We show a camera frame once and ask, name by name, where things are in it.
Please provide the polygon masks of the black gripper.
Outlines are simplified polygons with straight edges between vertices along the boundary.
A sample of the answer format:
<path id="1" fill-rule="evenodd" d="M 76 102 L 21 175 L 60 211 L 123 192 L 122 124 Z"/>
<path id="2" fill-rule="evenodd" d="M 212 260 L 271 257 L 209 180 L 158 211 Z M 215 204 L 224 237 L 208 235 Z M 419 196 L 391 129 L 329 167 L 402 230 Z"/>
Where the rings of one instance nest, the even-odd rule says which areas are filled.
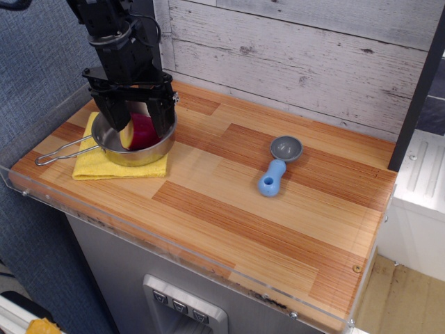
<path id="1" fill-rule="evenodd" d="M 172 89 L 172 77 L 153 64 L 152 48 L 139 41 L 93 43 L 100 66 L 88 67 L 82 75 L 92 88 L 105 91 L 118 86 L 147 86 L 152 92 L 146 102 L 156 134 L 164 137 L 175 122 L 174 104 L 177 93 Z M 117 132 L 129 123 L 131 116 L 126 102 L 114 97 L 92 96 L 109 125 Z"/>

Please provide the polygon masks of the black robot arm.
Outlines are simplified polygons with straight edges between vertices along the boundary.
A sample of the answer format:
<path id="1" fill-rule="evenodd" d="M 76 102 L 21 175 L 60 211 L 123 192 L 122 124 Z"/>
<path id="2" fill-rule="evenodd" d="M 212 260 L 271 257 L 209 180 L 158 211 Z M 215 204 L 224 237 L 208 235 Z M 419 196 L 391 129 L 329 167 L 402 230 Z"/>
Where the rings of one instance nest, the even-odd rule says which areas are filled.
<path id="1" fill-rule="evenodd" d="M 130 121 L 128 102 L 147 106 L 156 134 L 164 136 L 175 121 L 172 76 L 161 69 L 161 27 L 152 11 L 132 1 L 69 1 L 88 31 L 101 65 L 86 68 L 90 94 L 116 131 Z"/>

